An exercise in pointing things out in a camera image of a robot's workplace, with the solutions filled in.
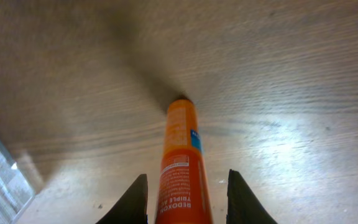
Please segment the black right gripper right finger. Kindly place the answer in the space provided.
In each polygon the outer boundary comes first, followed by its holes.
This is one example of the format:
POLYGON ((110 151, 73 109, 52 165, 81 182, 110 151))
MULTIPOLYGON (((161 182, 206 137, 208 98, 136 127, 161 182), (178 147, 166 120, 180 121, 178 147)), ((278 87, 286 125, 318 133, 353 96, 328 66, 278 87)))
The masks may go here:
POLYGON ((229 170, 227 224, 277 224, 264 209, 247 182, 236 170, 229 170))

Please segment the orange tube white cap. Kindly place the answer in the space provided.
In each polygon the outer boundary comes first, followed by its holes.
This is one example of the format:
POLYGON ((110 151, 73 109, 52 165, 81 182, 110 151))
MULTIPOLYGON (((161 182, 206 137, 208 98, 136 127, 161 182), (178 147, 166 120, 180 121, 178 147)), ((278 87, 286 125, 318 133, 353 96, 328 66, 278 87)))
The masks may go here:
POLYGON ((175 100, 167 110, 155 223, 212 223, 196 108, 175 100))

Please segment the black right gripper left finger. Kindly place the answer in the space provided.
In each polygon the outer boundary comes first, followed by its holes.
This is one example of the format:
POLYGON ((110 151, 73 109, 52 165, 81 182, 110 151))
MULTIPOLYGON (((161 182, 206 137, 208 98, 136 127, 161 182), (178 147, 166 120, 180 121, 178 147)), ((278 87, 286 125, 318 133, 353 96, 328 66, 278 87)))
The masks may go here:
POLYGON ((148 224, 148 181, 141 174, 96 224, 148 224))

